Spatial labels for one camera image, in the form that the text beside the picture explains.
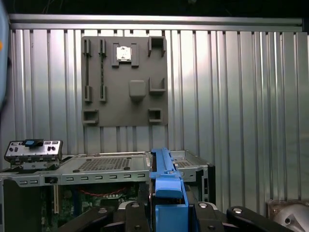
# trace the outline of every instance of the motherboard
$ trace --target motherboard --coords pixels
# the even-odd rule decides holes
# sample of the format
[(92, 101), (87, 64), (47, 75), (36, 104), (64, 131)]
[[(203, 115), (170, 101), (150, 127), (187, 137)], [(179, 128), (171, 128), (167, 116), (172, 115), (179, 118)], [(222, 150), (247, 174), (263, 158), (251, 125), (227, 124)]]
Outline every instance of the motherboard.
[(130, 182), (42, 188), (42, 232), (56, 232), (58, 227), (95, 206), (117, 209), (123, 202), (136, 200), (138, 188), (138, 184)]

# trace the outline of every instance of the corrugated metal wall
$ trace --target corrugated metal wall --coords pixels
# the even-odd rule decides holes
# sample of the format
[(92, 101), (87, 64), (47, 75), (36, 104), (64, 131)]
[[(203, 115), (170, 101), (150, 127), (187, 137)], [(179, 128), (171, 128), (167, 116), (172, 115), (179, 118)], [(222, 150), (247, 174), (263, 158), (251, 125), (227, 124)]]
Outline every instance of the corrugated metal wall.
[[(244, 205), (263, 214), (269, 199), (308, 198), (307, 34), (153, 27), (12, 30), (2, 153), (26, 138), (61, 139), (68, 154), (168, 146), (216, 165), (219, 209)], [(81, 37), (162, 34), (169, 125), (83, 128)]]

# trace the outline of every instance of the red wire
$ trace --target red wire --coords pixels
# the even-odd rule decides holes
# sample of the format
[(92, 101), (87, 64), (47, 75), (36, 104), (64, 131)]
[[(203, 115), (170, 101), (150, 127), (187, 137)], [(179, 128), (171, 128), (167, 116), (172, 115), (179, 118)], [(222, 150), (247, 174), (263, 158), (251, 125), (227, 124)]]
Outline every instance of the red wire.
[(108, 195), (111, 195), (111, 194), (119, 193), (119, 192), (121, 192), (121, 191), (123, 191), (123, 190), (125, 190), (125, 189), (126, 189), (126, 188), (122, 188), (122, 189), (117, 190), (117, 191), (115, 191), (115, 192), (106, 193), (106, 194), (95, 194), (95, 193), (91, 193), (91, 192), (86, 192), (86, 191), (84, 191), (84, 190), (82, 190), (82, 189), (80, 189), (80, 192), (82, 192), (82, 193), (85, 194), (85, 195), (89, 195), (89, 196), (93, 196), (93, 197), (104, 197), (104, 196), (108, 196)]

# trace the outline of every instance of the blue drive tray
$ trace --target blue drive tray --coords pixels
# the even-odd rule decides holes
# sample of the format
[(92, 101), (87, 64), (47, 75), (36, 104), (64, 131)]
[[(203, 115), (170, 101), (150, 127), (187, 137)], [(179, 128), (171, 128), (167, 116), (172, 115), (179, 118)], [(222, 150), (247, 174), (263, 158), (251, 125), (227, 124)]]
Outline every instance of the blue drive tray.
[(174, 166), (174, 158), (167, 148), (153, 149), (156, 159), (156, 172), (150, 173), (155, 180), (156, 198), (182, 200), (180, 204), (161, 204), (155, 206), (156, 232), (187, 232), (189, 203), (181, 174)]

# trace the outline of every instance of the vent slot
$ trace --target vent slot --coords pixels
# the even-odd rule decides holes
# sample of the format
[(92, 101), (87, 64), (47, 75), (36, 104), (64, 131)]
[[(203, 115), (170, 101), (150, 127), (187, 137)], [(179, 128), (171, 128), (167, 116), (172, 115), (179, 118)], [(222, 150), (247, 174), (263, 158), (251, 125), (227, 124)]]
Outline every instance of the vent slot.
[(178, 168), (185, 168), (185, 167), (190, 167), (192, 166), (192, 164), (189, 161), (179, 161), (176, 162), (176, 164), (178, 164)]
[(83, 171), (121, 170), (129, 167), (130, 159), (127, 158), (102, 158), (86, 160), (78, 169)]

